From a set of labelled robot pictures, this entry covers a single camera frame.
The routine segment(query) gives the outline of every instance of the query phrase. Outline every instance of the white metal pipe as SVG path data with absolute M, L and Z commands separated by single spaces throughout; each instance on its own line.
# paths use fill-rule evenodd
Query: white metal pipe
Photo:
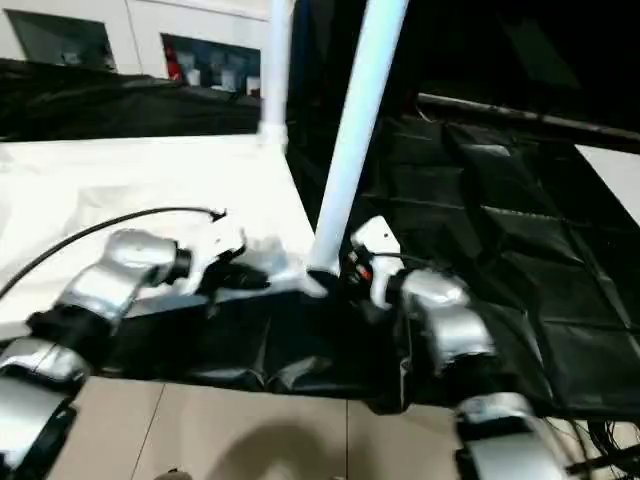
M 369 0 L 308 268 L 335 271 L 409 0 Z
M 264 102 L 260 132 L 265 143 L 287 143 L 286 108 L 289 84 L 289 47 L 291 43 L 291 2 L 271 0 L 269 13 L 269 40 L 263 78 Z

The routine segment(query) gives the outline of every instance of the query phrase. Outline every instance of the black plastic sheet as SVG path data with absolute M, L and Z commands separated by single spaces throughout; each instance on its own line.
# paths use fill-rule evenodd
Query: black plastic sheet
M 202 89 L 15 62 L 0 71 L 8 140 L 256 129 L 256 106 Z M 287 158 L 315 223 L 337 122 L 295 108 L 290 118 Z M 640 229 L 572 145 L 380 119 L 350 228 L 379 214 L 406 253 L 467 282 L 539 413 L 640 415 Z M 127 321 L 101 374 L 362 399 L 380 412 L 447 405 L 422 333 L 393 312 L 372 326 L 340 296 L 289 293 Z
M 148 76 L 0 60 L 0 140 L 255 133 L 259 101 Z

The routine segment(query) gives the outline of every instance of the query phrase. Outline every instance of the beige floor tile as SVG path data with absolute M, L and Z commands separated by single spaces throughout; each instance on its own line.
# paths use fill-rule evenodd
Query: beige floor tile
M 402 415 L 377 416 L 349 402 L 349 480 L 456 480 L 453 425 L 441 408 L 414 405 Z
M 134 480 L 329 480 L 346 470 L 346 402 L 167 385 Z
M 92 378 L 50 480 L 129 480 L 162 384 Z

